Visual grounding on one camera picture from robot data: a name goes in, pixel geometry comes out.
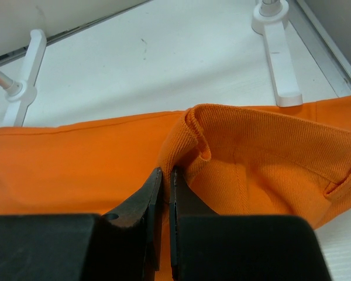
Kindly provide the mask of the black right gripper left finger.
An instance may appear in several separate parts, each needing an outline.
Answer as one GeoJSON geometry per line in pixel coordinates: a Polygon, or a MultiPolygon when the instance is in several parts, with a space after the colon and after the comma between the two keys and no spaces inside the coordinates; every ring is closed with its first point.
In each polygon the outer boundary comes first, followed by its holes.
{"type": "Polygon", "coordinates": [[[104,214],[118,235],[113,244],[120,256],[129,255],[160,269],[163,212],[163,173],[155,168],[138,191],[104,214]]]}

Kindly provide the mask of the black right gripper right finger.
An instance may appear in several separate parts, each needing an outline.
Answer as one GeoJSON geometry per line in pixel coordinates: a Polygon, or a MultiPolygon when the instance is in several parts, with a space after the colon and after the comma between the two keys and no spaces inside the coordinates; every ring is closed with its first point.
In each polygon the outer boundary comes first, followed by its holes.
{"type": "Polygon", "coordinates": [[[189,187],[175,167],[170,180],[170,259],[174,280],[212,280],[218,215],[189,187]]]}

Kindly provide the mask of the orange trousers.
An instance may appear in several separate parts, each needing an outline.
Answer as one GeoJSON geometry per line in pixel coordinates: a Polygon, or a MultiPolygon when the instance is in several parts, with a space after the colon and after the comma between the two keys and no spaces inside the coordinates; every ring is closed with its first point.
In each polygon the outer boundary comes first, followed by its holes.
{"type": "Polygon", "coordinates": [[[315,229],[351,208],[351,97],[200,104],[0,128],[0,280],[174,280],[170,180],[218,215],[212,280],[329,280],[315,229]],[[104,214],[163,173],[160,269],[120,256],[104,214]]]}

